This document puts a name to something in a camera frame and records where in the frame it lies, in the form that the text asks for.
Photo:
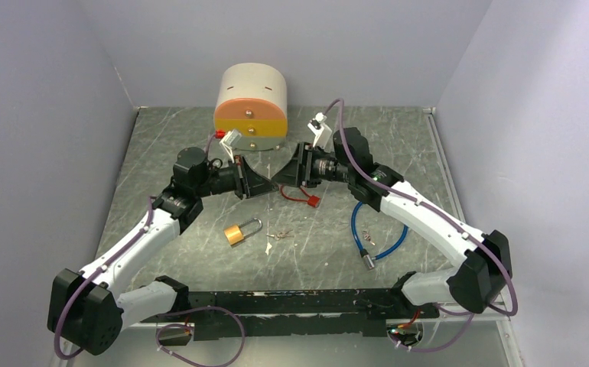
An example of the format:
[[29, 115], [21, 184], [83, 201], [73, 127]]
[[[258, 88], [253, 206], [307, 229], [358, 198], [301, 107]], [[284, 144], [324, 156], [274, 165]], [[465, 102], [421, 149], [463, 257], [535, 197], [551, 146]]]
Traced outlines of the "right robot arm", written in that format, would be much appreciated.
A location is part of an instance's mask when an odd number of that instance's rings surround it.
[[273, 176], [288, 187], [316, 187], [323, 181], [346, 184], [353, 197], [398, 220], [428, 240], [451, 264], [444, 271], [410, 272], [393, 287], [390, 304], [400, 317], [420, 306], [456, 303], [482, 313], [512, 279], [508, 238], [498, 230], [485, 233], [433, 204], [392, 168], [374, 161], [369, 142], [358, 128], [333, 135], [326, 152], [300, 143], [291, 160]]

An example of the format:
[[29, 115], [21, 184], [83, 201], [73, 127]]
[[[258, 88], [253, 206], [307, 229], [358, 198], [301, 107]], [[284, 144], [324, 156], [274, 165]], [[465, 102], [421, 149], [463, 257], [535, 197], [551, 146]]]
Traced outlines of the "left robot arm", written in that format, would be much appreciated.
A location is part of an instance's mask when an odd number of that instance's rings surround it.
[[100, 258], [79, 271], [64, 269], [56, 275], [47, 316], [56, 356], [69, 360], [81, 352], [99, 355], [122, 330], [155, 315], [182, 320], [189, 310], [187, 286], [163, 277], [127, 291], [132, 277], [188, 229], [203, 211], [203, 198], [233, 193], [243, 200], [277, 189], [242, 155], [223, 166], [214, 164], [202, 148], [180, 151], [169, 184], [148, 199], [140, 221]]

